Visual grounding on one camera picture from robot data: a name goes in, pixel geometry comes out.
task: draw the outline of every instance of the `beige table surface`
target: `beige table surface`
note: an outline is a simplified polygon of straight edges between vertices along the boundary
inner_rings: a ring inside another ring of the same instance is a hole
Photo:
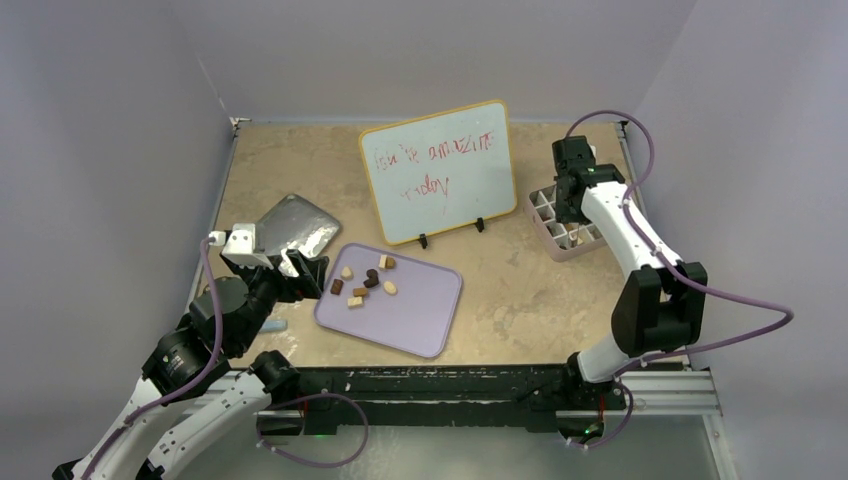
[[[556,263],[521,211],[487,221],[484,233],[465,227],[396,247],[384,244],[359,155],[359,134],[373,125],[301,126],[247,124],[240,130],[217,229],[255,222],[286,194],[296,193],[342,223],[323,252],[331,263],[339,249],[359,242],[457,270],[462,294],[445,349],[424,359],[318,326],[314,300],[279,304],[285,332],[260,334],[234,366],[277,349],[299,366],[473,365],[564,362],[610,329],[610,313],[624,285],[608,247]],[[510,138],[519,199],[553,184],[551,142],[567,125],[512,124]],[[586,125],[599,163],[615,163],[628,176],[612,124]],[[213,255],[216,276],[231,275]]]

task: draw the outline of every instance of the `wall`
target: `wall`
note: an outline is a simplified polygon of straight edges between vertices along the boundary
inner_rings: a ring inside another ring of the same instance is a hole
[[[85,454],[185,307],[230,126],[164,0],[0,3],[4,478]]]
[[[636,108],[695,0],[174,0],[231,116],[517,119]]]
[[[713,286],[797,313],[697,359],[713,369],[742,478],[848,470],[846,45],[845,2],[700,1],[637,110],[657,142],[643,193],[660,234]],[[708,301],[702,340],[777,318]]]

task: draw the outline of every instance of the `metal frame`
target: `metal frame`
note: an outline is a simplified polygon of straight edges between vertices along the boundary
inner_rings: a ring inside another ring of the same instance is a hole
[[[215,214],[211,220],[210,231],[214,229],[217,222],[218,212],[220,211],[221,202],[223,201],[224,189],[229,178],[229,172],[232,168],[233,159],[235,157],[236,148],[238,145],[238,131],[242,123],[250,122],[249,119],[236,119],[234,121],[234,140],[230,152],[230,161],[227,166],[226,175],[223,178],[220,186]],[[624,123],[615,124],[616,134],[621,145],[622,153],[625,158],[628,170],[631,176],[635,169],[633,160],[630,155],[630,150],[627,145],[627,133]],[[636,201],[645,213],[642,194],[639,189],[635,192]],[[201,263],[198,261],[197,271],[194,282],[188,295],[188,302],[196,296],[198,285],[200,283]],[[683,358],[684,364],[688,364],[688,359]],[[216,396],[223,393],[224,390],[231,388],[235,382],[235,377],[239,371],[228,372],[223,378],[219,379],[206,392],[205,395],[198,398],[195,404],[189,407],[185,414],[191,415],[202,408],[204,405],[212,401]],[[730,449],[724,433],[724,424],[721,416],[721,407],[718,401],[718,396],[715,391],[712,375],[709,371],[636,371],[628,372],[622,376],[624,384],[633,392],[635,408],[634,415],[639,416],[700,416],[704,422],[705,434],[707,435],[710,450],[715,462],[716,470],[721,480],[737,480],[738,475],[732,461]],[[624,410],[607,410],[608,416],[621,416]],[[282,411],[263,411],[257,415],[271,418],[293,418],[299,416],[295,410]],[[561,410],[556,412],[557,418],[580,418],[588,416],[596,416],[597,411],[585,410]]]

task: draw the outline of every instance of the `lavender tray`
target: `lavender tray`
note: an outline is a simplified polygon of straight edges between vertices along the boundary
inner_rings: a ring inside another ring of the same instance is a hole
[[[377,268],[383,254],[397,260],[394,269]],[[353,270],[353,280],[345,281],[340,295],[333,295],[329,286],[334,278],[341,278],[346,266]],[[349,309],[347,299],[355,287],[362,286],[369,268],[379,272],[381,285],[371,289],[365,305]],[[386,280],[397,286],[397,295],[383,290]],[[322,327],[431,358],[445,348],[461,289],[462,277],[455,270],[349,243],[327,275],[324,295],[315,305],[315,321]]]

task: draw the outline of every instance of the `purple cable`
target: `purple cable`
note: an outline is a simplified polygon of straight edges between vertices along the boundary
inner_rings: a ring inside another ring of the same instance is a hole
[[[742,335],[737,335],[735,337],[730,337],[724,340],[720,340],[718,342],[709,343],[707,345],[687,348],[685,352],[652,353],[644,355],[640,358],[635,358],[631,362],[621,367],[618,371],[616,371],[614,376],[620,377],[621,374],[632,370],[634,367],[640,365],[642,362],[650,362],[653,360],[659,360],[661,358],[679,357],[681,355],[686,354],[707,352],[710,350],[715,350],[717,348],[733,345],[739,342],[744,342],[745,340],[750,340],[754,337],[759,337],[760,335],[765,335],[766,333],[773,332],[778,328],[781,328],[791,322],[792,319],[795,318],[795,312],[793,312],[792,309],[789,307],[785,307],[777,303],[766,302],[764,300],[757,300],[755,298],[745,297],[742,295],[736,295],[733,293],[725,292],[723,290],[719,290],[717,288],[701,285],[700,283],[694,282],[686,278],[685,276],[683,276],[683,274],[677,271],[674,265],[672,265],[668,258],[662,253],[662,250],[658,250],[657,245],[653,241],[651,241],[650,237],[648,237],[645,231],[642,230],[639,225],[636,224],[636,222],[633,220],[633,215],[630,213],[630,196],[633,194],[634,190],[636,190],[640,185],[642,185],[642,183],[648,178],[648,175],[650,175],[651,171],[654,169],[654,139],[651,137],[651,134],[648,133],[648,129],[645,127],[645,125],[629,113],[624,113],[618,110],[598,110],[596,112],[588,113],[578,118],[577,121],[571,125],[571,128],[569,128],[568,131],[565,133],[565,138],[568,138],[571,135],[577,125],[583,123],[589,118],[598,115],[616,115],[622,118],[626,118],[627,120],[633,122],[637,127],[639,127],[639,130],[642,131],[642,134],[645,135],[645,139],[648,141],[648,165],[647,167],[645,167],[645,171],[642,173],[642,176],[638,177],[633,183],[630,184],[630,186],[627,187],[627,190],[624,191],[624,198],[622,199],[620,207],[624,209],[624,217],[627,219],[627,223],[629,223],[633,230],[636,232],[636,234],[639,235],[639,238],[641,238],[648,245],[648,247],[653,252],[652,254],[659,259],[659,261],[663,264],[663,266],[665,266],[666,269],[668,269],[672,276],[674,276],[677,281],[683,283],[689,288],[693,288],[705,294],[712,295],[717,298],[722,298],[724,300],[729,300],[731,302],[741,303],[743,305],[749,305],[752,307],[759,307],[764,308],[766,310],[772,310],[775,312],[783,313],[783,318],[781,318],[780,320],[770,325],[766,325],[765,327],[752,330],[748,333],[743,333]],[[629,389],[627,389],[627,387],[624,386],[623,383],[621,383],[620,380],[617,380],[617,383],[622,387],[622,389],[624,389],[625,392],[627,392],[627,396],[630,400],[627,405],[627,413],[625,413],[624,419],[621,421],[618,427],[616,427],[615,430],[613,430],[608,436],[605,436],[601,440],[591,445],[587,445],[586,447],[588,448],[599,447],[607,443],[613,437],[618,435],[618,433],[624,429],[624,426],[627,425],[627,422],[630,421],[630,416],[633,413],[633,394],[630,392]]]
[[[289,407],[292,405],[297,405],[299,403],[308,402],[310,400],[318,400],[321,398],[335,398],[336,400],[342,400],[350,404],[355,410],[356,413],[359,414],[359,417],[362,418],[362,425],[365,427],[365,432],[362,435],[362,443],[359,444],[359,448],[353,452],[353,455],[345,458],[344,460],[340,460],[338,462],[316,462],[315,460],[308,460],[303,457],[298,457],[297,455],[291,454],[289,452],[280,450],[279,448],[268,443],[265,438],[262,437],[262,432],[259,431],[259,427],[256,428],[256,437],[259,438],[259,444],[263,447],[270,450],[272,453],[276,453],[277,455],[288,458],[289,460],[295,461],[301,465],[306,465],[307,467],[316,467],[316,468],[336,468],[341,467],[342,465],[347,465],[348,463],[356,460],[356,457],[365,450],[365,444],[368,443],[368,418],[365,417],[365,412],[362,410],[362,407],[356,404],[353,400],[345,397],[344,395],[339,395],[337,393],[316,393],[315,395],[307,395],[305,397],[300,397],[295,400],[291,400],[289,402],[281,403],[279,405],[271,405],[266,410],[279,410],[281,408]]]
[[[181,388],[174,390],[173,392],[165,395],[162,398],[154,400],[147,405],[141,406],[137,408],[135,411],[130,413],[124,418],[124,425],[118,427],[113,431],[109,437],[103,442],[97,452],[95,452],[94,456],[91,458],[91,462],[86,467],[85,471],[82,473],[82,480],[88,480],[91,477],[91,473],[94,472],[94,469],[97,467],[97,463],[100,462],[100,459],[103,458],[103,455],[109,450],[120,436],[132,426],[133,422],[138,419],[138,417],[144,415],[151,408],[158,407],[163,403],[169,403],[173,401],[175,398],[181,397],[186,392],[196,387],[207,375],[209,372],[215,368],[215,365],[218,363],[218,356],[221,353],[221,343],[224,340],[224,315],[221,311],[220,298],[218,297],[218,287],[215,285],[215,277],[212,275],[212,267],[209,265],[209,243],[212,241],[211,237],[204,238],[200,242],[200,261],[203,263],[203,273],[206,276],[206,282],[209,284],[209,295],[212,297],[212,309],[215,312],[215,345],[212,347],[212,356],[209,357],[209,361],[206,362],[206,366],[203,367],[203,370],[194,377],[190,382],[183,385]]]

